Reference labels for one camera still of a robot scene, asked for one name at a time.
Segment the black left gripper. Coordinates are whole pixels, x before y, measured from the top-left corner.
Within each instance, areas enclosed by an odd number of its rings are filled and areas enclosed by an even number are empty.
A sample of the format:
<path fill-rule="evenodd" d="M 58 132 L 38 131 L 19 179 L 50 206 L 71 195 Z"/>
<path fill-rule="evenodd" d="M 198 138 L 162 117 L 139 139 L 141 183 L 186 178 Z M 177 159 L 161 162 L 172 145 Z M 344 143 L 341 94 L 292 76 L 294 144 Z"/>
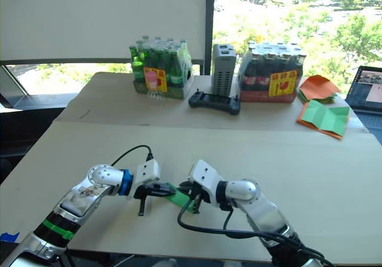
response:
<path fill-rule="evenodd" d="M 176 188 L 169 183 L 154 183 L 139 186 L 134 193 L 134 199 L 140 200 L 138 216 L 144 216 L 147 196 L 172 196 L 175 194 Z"/>

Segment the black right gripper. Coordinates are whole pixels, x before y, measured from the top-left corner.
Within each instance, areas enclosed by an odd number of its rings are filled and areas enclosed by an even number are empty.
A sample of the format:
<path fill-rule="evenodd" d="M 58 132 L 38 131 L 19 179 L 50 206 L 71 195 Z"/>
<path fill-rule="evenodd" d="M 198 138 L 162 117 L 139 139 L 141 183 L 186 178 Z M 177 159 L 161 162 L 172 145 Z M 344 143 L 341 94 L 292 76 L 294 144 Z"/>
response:
<path fill-rule="evenodd" d="M 202 202 L 207 204 L 211 203 L 210 196 L 208 192 L 196 182 L 181 182 L 178 187 L 178 191 L 183 194 L 188 194 L 189 197 L 193 200 L 192 204 L 192 213 L 199 214 L 199 208 Z"/>

